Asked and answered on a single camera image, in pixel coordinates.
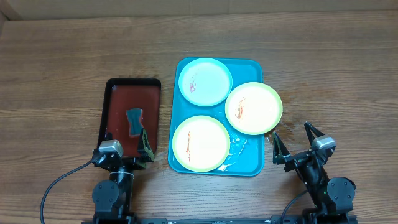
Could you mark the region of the green rimmed plate front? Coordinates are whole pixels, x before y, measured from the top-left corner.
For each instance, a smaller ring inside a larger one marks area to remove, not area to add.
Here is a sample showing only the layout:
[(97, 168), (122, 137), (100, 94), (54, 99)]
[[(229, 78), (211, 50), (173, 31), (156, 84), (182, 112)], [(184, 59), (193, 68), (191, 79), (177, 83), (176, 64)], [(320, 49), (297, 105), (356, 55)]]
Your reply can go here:
[(172, 151), (176, 160), (193, 172), (209, 172), (226, 160), (230, 149), (225, 126), (210, 116), (192, 116), (176, 128)]

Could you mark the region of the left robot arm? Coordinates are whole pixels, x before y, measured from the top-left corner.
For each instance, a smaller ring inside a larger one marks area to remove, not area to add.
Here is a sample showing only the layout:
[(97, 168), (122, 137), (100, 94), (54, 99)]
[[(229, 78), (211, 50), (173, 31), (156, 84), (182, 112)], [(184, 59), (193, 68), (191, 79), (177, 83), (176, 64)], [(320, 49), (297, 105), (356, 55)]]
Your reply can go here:
[(138, 157), (123, 158), (117, 140), (103, 141), (93, 152), (93, 164), (109, 171), (109, 179), (98, 183), (92, 193), (95, 203), (93, 223), (139, 223), (130, 211), (134, 171), (143, 170), (154, 161), (147, 132), (141, 129), (137, 145)]

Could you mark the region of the light blue plate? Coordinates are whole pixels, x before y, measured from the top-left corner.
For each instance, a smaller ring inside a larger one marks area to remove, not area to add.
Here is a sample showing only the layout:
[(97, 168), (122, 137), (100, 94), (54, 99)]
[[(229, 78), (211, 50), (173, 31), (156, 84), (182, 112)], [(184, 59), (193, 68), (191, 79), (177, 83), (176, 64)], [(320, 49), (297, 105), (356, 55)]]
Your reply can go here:
[(183, 97), (197, 106), (214, 106), (232, 90), (233, 78), (227, 66), (217, 59), (198, 58), (182, 68), (178, 88)]

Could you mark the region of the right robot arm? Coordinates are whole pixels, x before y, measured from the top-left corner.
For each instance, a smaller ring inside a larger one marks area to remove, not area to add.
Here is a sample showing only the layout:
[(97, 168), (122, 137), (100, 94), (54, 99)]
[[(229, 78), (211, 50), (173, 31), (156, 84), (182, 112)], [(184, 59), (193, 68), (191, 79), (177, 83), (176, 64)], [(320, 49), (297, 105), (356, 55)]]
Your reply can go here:
[[(274, 223), (357, 223), (353, 210), (356, 185), (346, 177), (329, 178), (323, 166), (336, 148), (335, 140), (319, 131), (308, 121), (304, 124), (310, 149), (291, 155), (279, 135), (272, 133), (274, 164), (285, 165), (284, 170), (294, 170), (306, 190), (292, 199), (282, 215), (272, 217)], [(303, 195), (309, 194), (314, 208), (302, 211), (301, 215), (287, 215), (288, 209)]]

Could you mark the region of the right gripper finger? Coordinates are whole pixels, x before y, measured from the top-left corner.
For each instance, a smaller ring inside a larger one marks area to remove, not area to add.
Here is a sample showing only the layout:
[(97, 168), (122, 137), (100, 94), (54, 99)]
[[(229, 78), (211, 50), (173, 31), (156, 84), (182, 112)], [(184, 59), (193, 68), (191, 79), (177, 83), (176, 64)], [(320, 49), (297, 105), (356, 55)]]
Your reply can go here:
[(325, 134), (315, 128), (310, 122), (306, 121), (304, 123), (305, 131), (311, 146), (317, 145), (318, 137), (322, 137)]
[(272, 162), (274, 164), (284, 164), (285, 159), (290, 157), (290, 152), (286, 148), (285, 144), (280, 139), (279, 135), (274, 131), (272, 133), (273, 140), (273, 156)]

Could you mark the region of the green rimmed plate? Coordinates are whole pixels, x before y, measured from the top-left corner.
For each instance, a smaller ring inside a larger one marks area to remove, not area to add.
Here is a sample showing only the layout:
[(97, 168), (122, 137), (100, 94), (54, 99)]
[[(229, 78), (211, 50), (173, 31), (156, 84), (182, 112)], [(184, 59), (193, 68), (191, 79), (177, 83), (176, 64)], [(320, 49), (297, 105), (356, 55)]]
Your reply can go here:
[(269, 85), (248, 82), (237, 86), (226, 99), (225, 115), (243, 134), (260, 135), (274, 129), (283, 113), (279, 94)]
[(176, 160), (193, 172), (209, 172), (226, 160), (230, 149), (225, 126), (210, 116), (192, 116), (176, 128), (172, 151)]

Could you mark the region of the green and orange sponge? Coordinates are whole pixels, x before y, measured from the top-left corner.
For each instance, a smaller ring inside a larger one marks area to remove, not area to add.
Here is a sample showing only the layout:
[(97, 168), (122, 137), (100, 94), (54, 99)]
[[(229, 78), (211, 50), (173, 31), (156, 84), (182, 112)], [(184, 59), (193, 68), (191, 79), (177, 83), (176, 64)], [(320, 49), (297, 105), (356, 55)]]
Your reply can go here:
[(129, 123), (129, 136), (138, 136), (143, 129), (143, 110), (140, 108), (129, 109), (126, 111), (127, 120)]

